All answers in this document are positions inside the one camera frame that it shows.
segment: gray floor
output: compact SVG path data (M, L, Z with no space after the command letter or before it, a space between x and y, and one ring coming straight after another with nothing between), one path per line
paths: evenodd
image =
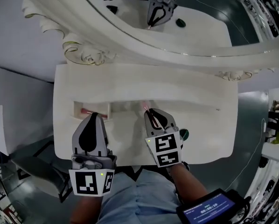
M177 4L182 7L189 7L201 12L207 13L208 15L223 21L227 27L230 34L230 39L232 46L247 45L248 43L258 43L258 37L255 29L243 7L243 5L238 0L199 0L209 6L215 7L218 10L224 12L228 17L226 17L221 12L215 10L214 8L208 7L204 4L199 3L196 0L177 0Z
M219 159L212 163L190 165L191 172L209 191L217 188L226 189L245 167L260 141L262 118L268 119L268 94L266 92L239 94L237 131L233 154L228 158ZM264 139L263 135L248 167L231 187L243 196L258 168ZM13 155L16 157L32 155L45 142L47 140L28 146L24 152L18 152ZM50 146L39 157L47 162L54 160L56 157L53 146ZM5 182L5 185L9 192L10 201L18 212L26 217L25 223L27 224L68 223L71 212L79 200L79 197L71 193L65 202L61 204L58 198L38 190L32 184L30 178L19 181L17 175L13 175L9 181Z
M230 187L242 196L246 194L257 171L265 140L261 127L262 119L268 121L268 93L256 91L239 94L237 129L232 155L212 163L190 166L190 171L209 191L217 188L225 190L246 166L260 142L249 165Z

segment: cable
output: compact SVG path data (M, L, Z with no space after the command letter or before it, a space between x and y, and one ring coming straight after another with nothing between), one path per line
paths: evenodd
M236 181L236 179L237 179L237 178L242 174L242 172L247 168L247 166L249 165L249 163L250 163L250 161L251 161L253 155L255 154L255 152L256 152L256 150L257 150L259 144L261 143L262 135L263 135L263 128L262 128L263 121L266 122L265 119L262 119L262 121L261 121L261 137L260 137L260 141L259 141L259 143L257 144L257 146L256 146L256 148L255 148L255 151L254 151L253 154L251 155L251 158L248 160L247 165L242 169L242 171L241 171L240 174L234 179L234 181ZM232 184L234 183L234 181L225 189L225 191L228 190L230 186L232 186Z
M249 204L249 203L246 203L246 205L244 206L244 215L242 216L242 218L241 218L239 221L237 221L237 222L235 222L235 223L233 223L233 224L239 224L239 223L241 223L244 219L246 219L248 213L250 212L250 208L251 208L250 204Z
M230 17L228 17L227 14L225 14L223 11L217 9L216 7L210 6L210 5L208 5L208 4L206 4L206 3L203 3L203 2L201 2L201 1L199 1L199 0L196 0L196 1L199 2L199 3L202 3L202 4L205 5L205 6L208 6L208 7L210 7L210 8L213 8L213 9L217 10L218 12L222 13L223 15L225 15L225 16L233 23L233 25L236 27L236 29L239 31L239 33L242 35L242 37L246 40L246 42L247 42L248 44L250 44L250 42L246 39L246 37L243 35L243 33L240 31L240 29L236 26L236 24L232 21L232 19L231 19Z

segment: timer display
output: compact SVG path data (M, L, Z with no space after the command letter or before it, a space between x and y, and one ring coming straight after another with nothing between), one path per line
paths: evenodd
M235 203L220 193L215 197L187 209L184 212L190 224L204 224L208 221L223 214L225 211L234 206Z

